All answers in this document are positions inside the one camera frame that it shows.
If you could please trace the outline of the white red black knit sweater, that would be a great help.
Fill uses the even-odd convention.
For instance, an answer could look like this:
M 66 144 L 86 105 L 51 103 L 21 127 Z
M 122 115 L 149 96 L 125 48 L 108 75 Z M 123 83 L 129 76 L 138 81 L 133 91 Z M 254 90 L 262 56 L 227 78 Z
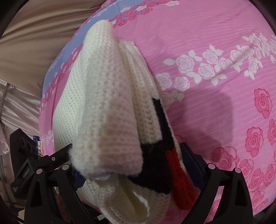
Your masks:
M 101 20 L 87 32 L 53 115 L 56 150 L 85 178 L 80 195 L 111 223 L 159 223 L 197 198 L 158 88 L 133 42 Z

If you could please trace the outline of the silver satin fabric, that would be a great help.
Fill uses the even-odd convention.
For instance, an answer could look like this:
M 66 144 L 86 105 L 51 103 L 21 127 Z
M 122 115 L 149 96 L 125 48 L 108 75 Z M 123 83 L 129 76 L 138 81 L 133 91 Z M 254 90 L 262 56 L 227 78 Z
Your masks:
M 1 80 L 1 196 L 8 205 L 23 202 L 15 199 L 10 184 L 14 181 L 9 137 L 17 129 L 22 129 L 30 138 L 39 135 L 38 117 L 40 99 L 14 86 L 7 86 Z

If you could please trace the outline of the pink floral bed sheet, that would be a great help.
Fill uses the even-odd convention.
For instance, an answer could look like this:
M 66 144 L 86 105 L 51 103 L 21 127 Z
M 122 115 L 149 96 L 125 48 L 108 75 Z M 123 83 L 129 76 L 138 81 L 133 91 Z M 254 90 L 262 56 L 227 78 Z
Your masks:
M 100 20 L 138 46 L 177 140 L 219 169 L 241 169 L 260 220 L 275 200 L 275 1 L 106 1 L 46 73 L 43 154 L 54 153 L 54 110 Z

